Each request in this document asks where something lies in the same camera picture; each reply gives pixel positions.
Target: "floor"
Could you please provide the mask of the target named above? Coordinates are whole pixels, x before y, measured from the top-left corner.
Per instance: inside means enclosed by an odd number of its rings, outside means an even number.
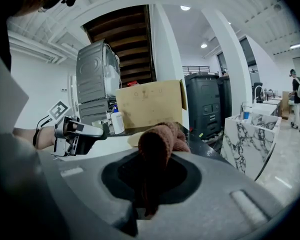
[[[282,120],[276,146],[257,183],[271,192],[284,206],[300,196],[300,132]]]

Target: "gray appliance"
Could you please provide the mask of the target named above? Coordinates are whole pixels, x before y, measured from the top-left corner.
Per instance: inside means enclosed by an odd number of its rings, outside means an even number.
[[[229,76],[221,76],[217,80],[220,94],[221,123],[225,126],[226,118],[232,115],[231,84]]]
[[[91,125],[92,122],[107,118],[106,111],[116,104],[114,93],[119,88],[119,80],[119,58],[104,40],[92,43],[79,51],[76,89],[82,123]]]
[[[190,129],[203,134],[207,140],[221,131],[220,95],[217,79],[219,75],[198,72],[184,77]]]

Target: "person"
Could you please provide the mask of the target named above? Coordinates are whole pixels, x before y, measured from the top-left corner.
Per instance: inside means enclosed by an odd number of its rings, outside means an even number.
[[[290,76],[293,78],[292,80],[292,90],[293,92],[291,92],[289,94],[289,97],[291,97],[292,95],[294,95],[294,106],[293,106],[293,110],[294,110],[294,117],[293,117],[293,121],[291,122],[292,126],[295,126],[297,129],[300,126],[300,97],[298,97],[298,88],[299,88],[299,83],[300,83],[300,77],[298,77],[298,81],[296,80],[297,78],[297,73],[294,69],[290,70]]]
[[[7,20],[9,17],[24,16],[26,14],[38,11],[41,8],[54,6],[60,0],[5,0],[8,1],[3,7],[0,7],[0,57],[7,69],[11,71],[11,54],[8,37]],[[33,143],[36,129],[15,128],[15,136],[26,139]],[[55,142],[55,129],[53,126],[43,127],[38,133],[36,148],[44,149],[52,146]]]

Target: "white ceiling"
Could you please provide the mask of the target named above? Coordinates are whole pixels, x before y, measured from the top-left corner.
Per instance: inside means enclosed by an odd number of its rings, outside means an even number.
[[[75,23],[80,26],[85,24],[86,20],[78,23],[83,19],[81,16],[89,12],[90,16],[92,15],[89,19],[91,20],[94,14],[100,14],[102,5],[113,1],[116,0],[77,0],[73,7],[59,4],[45,13],[35,12],[11,18],[8,21],[11,48],[31,53],[32,47],[35,48],[35,56],[48,62],[58,64],[67,60],[75,63],[77,51],[90,43],[80,27],[79,31],[74,31]],[[153,3],[158,1],[163,3],[163,0],[153,0]],[[291,44],[300,43],[300,26],[281,0],[182,1],[205,3],[207,6],[218,8],[232,23],[231,26],[236,32],[241,30],[237,36],[248,34],[269,54],[284,53],[289,51]],[[202,56],[210,56],[219,49],[218,40],[214,38],[213,31],[199,10],[191,8],[190,11],[181,11],[180,7],[174,8],[172,5],[165,5],[164,8],[172,22],[178,21],[177,24],[173,24],[173,30],[177,42],[185,44],[181,52],[193,51]],[[209,42],[209,46],[203,51],[200,44],[205,40]]]

